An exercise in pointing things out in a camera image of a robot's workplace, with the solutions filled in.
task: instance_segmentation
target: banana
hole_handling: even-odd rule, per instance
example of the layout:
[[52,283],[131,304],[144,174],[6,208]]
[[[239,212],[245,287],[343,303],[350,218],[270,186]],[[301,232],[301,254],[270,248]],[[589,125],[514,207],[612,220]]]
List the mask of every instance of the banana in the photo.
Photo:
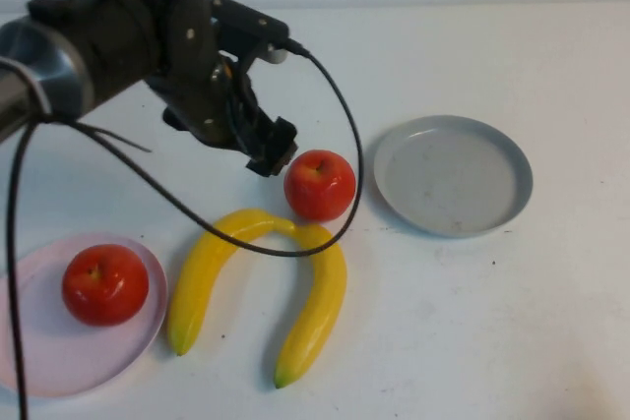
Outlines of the banana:
[[[321,225],[295,227],[292,237],[308,250],[331,238]],[[331,333],[346,294],[346,260],[342,248],[335,244],[311,256],[313,286],[306,304],[297,317],[276,363],[274,385],[281,389],[294,383],[311,367]]]
[[[226,215],[215,223],[215,227],[234,238],[250,242],[275,229],[290,234],[294,225],[264,210],[245,209]],[[168,343],[178,356],[186,354],[195,343],[215,280],[236,250],[231,243],[205,232],[188,254],[170,300],[166,322]]]
[[[217,221],[215,226],[247,242],[276,231],[293,238],[304,249],[319,246],[331,237],[320,225],[296,226],[287,219],[257,209],[238,210]],[[188,255],[168,311],[168,342],[176,354],[187,353],[197,339],[215,280],[236,249],[204,233]],[[333,245],[309,260],[313,265],[313,286],[281,350],[274,374],[278,389],[295,382],[313,364],[344,302],[347,271],[341,247]]]

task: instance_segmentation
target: screw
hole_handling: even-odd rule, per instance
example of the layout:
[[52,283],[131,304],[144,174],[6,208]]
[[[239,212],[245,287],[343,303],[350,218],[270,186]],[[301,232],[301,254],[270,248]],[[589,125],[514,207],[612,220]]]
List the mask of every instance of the screw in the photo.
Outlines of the screw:
[[210,76],[210,79],[212,81],[216,81],[219,78],[220,73],[221,73],[221,66],[216,66],[216,68],[213,70],[212,75]]

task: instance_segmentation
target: white table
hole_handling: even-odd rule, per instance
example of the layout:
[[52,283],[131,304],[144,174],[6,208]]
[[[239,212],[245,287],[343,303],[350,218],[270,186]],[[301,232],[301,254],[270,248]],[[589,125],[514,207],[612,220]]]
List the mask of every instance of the white table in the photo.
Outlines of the white table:
[[[168,354],[162,334],[115,383],[34,401],[32,418],[630,418],[630,4],[272,14],[338,79],[368,164],[396,124],[466,115],[528,155],[530,205],[485,237],[429,238],[395,217],[368,179],[343,240],[345,305],[301,381],[275,391],[271,377],[308,265],[241,252],[188,355]],[[355,162],[341,109],[307,62],[261,63],[253,79],[262,106],[297,125],[302,150]],[[153,149],[130,153],[208,219],[262,205],[289,214],[281,178],[258,178],[243,156],[169,130],[162,109],[136,86],[89,121]],[[5,176],[13,144],[0,148]],[[54,127],[29,154],[19,221],[21,255],[110,230],[149,246],[171,281],[200,234],[102,150]],[[14,418],[15,404],[2,391],[0,418]]]

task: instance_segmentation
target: pink plate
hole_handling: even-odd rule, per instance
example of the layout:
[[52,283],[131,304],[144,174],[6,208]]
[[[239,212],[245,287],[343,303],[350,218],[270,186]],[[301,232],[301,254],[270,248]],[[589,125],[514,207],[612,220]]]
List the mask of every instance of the pink plate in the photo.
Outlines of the pink plate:
[[[61,279],[80,251],[123,245],[147,267],[149,295],[122,325],[94,328],[78,322],[61,298]],[[119,376],[149,347],[166,313],[167,287],[156,257],[143,245],[109,233],[56,241],[18,262],[18,287],[29,395],[61,397],[94,389]],[[0,280],[0,384],[15,390],[6,277]]]

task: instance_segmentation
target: gray plate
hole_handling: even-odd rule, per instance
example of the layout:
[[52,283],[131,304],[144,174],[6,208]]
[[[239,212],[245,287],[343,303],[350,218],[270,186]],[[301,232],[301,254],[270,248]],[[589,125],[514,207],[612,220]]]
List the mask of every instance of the gray plate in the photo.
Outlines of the gray plate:
[[390,206],[429,233],[467,237],[492,230],[525,207],[534,185],[521,149],[476,120],[424,117],[390,132],[374,158]]

